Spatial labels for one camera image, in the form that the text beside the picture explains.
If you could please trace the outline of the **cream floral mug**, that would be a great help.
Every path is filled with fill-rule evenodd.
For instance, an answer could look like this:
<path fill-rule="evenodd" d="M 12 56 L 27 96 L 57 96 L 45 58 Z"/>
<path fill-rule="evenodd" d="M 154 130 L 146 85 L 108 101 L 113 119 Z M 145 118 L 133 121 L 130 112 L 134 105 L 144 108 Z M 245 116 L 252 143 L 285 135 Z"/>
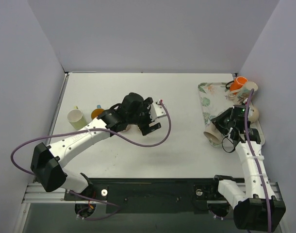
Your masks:
<path fill-rule="evenodd" d="M 210 123 L 206 127 L 203 134 L 206 136 L 208 140 L 210 140 L 212 143 L 215 143 L 217 145 L 221 144 L 221 141 L 223 139 L 223 135 L 221 134 L 221 132 L 212 123 Z"/>

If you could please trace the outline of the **blue butterfly mug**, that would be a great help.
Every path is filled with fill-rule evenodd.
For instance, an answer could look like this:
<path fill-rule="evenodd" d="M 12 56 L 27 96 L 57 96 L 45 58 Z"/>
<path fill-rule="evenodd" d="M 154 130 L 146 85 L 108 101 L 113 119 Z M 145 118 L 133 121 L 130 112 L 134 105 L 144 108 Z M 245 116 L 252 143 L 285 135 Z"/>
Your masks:
<path fill-rule="evenodd" d="M 91 114 L 90 117 L 91 119 L 95 119 L 97 118 L 100 114 L 102 114 L 104 112 L 104 109 L 101 107 L 101 105 L 97 105 L 96 109 L 94 109 Z"/>

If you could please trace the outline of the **light green mug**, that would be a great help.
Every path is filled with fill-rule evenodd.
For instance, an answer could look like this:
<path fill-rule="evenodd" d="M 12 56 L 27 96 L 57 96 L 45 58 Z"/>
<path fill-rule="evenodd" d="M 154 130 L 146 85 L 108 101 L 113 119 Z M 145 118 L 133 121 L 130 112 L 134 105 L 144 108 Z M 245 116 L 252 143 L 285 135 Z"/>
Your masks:
<path fill-rule="evenodd" d="M 75 106 L 71 111 L 68 112 L 67 120 L 77 131 L 88 124 L 83 112 L 77 106 Z"/>

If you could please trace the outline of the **pink ghost mug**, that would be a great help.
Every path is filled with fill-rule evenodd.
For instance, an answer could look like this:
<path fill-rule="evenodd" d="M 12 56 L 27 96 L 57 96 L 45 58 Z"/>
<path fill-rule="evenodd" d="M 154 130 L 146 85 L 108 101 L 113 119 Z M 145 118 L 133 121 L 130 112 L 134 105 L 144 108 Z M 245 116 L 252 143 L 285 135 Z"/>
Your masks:
<path fill-rule="evenodd" d="M 122 130 L 121 132 L 124 133 L 124 132 L 127 132 L 128 130 L 130 130 L 132 127 L 132 125 L 128 125 L 124 130 Z"/>

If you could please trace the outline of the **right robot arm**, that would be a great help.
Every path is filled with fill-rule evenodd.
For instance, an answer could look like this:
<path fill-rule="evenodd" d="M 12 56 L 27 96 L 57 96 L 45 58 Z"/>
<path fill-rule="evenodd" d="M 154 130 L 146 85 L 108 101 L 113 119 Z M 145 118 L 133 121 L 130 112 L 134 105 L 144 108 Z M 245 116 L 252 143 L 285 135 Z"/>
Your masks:
<path fill-rule="evenodd" d="M 215 176 L 209 187 L 212 197 L 224 197 L 233 209 L 238 229 L 272 233 L 286 212 L 284 201 L 275 195 L 264 167 L 259 132 L 250 127 L 246 106 L 234 105 L 211 120 L 214 128 L 233 143 L 245 180 L 245 191 L 229 176 Z"/>

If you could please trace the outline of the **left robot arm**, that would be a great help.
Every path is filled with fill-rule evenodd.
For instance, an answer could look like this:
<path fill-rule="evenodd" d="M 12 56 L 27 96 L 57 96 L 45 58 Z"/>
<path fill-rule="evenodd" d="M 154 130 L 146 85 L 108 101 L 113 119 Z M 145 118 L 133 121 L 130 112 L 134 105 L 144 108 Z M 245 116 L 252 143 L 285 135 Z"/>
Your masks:
<path fill-rule="evenodd" d="M 124 131 L 129 125 L 138 126 L 142 135 L 147 135 L 161 127 L 155 120 L 164 116 L 166 111 L 160 101 L 129 93 L 121 103 L 104 110 L 73 136 L 47 146 L 38 144 L 34 148 L 31 170 L 46 192 L 64 188 L 87 200 L 93 193 L 92 183 L 83 173 L 67 171 L 66 165 L 90 146 Z"/>

